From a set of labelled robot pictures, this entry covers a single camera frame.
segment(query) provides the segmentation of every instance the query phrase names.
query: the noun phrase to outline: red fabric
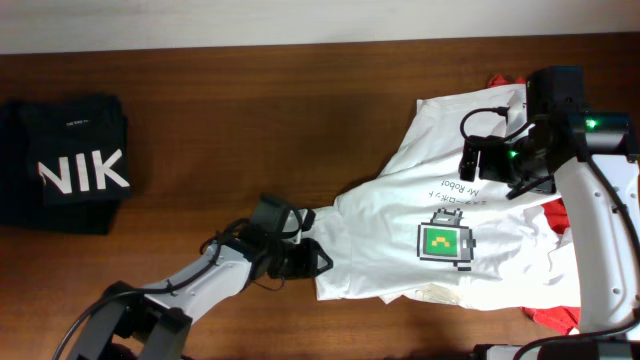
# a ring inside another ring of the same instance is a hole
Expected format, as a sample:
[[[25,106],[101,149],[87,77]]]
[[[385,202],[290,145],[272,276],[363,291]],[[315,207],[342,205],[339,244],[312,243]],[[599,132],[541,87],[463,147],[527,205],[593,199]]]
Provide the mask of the red fabric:
[[[526,81],[518,77],[516,84],[524,84]],[[489,80],[487,87],[509,85],[512,82],[502,75],[496,75]],[[558,199],[546,204],[542,204],[544,215],[547,217],[549,226],[557,234],[564,234],[569,227],[569,216],[564,207],[562,199]],[[531,309],[522,308],[525,314],[529,315],[536,323],[551,328],[563,335],[568,335],[571,329],[577,328],[580,322],[580,308],[559,306],[551,309]]]

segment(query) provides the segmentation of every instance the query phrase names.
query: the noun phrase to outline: brown table surface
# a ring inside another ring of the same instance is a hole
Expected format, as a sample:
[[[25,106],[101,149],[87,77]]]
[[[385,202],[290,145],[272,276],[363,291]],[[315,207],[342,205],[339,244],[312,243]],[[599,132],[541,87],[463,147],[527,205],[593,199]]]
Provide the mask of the brown table surface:
[[[50,357],[105,287],[177,271],[216,229],[249,215],[261,192],[330,205],[376,176],[416,99],[552,64],[581,65],[592,104],[640,119],[640,34],[0,56],[2,99],[120,97],[135,193],[106,237],[0,227],[0,357]],[[520,309],[318,302],[313,281],[299,280],[223,301],[192,328],[185,353],[404,357],[552,334]]]

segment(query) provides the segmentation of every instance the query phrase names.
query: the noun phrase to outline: pixel art robot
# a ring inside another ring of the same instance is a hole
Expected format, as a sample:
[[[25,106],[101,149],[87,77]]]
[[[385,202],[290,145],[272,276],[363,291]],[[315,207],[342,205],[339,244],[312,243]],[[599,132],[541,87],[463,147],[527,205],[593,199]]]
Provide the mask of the pixel art robot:
[[[460,226],[462,211],[438,209],[428,223],[418,225],[418,257],[425,261],[451,262],[458,271],[471,271],[476,240],[471,229]]]

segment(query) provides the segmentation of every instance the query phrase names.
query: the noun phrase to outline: green light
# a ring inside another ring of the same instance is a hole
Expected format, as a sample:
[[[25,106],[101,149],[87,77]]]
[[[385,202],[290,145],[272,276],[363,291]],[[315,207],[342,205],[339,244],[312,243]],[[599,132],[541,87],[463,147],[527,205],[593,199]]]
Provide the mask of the green light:
[[[598,122],[593,120],[593,119],[587,119],[587,121],[585,121],[585,123],[587,124],[587,127],[589,129],[593,129],[598,125]]]

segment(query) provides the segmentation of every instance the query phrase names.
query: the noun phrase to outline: white wall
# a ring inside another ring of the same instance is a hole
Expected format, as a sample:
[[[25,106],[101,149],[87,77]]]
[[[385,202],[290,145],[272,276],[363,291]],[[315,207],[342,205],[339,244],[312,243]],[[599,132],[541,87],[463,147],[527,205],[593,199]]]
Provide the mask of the white wall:
[[[0,0],[0,53],[617,31],[639,0]]]

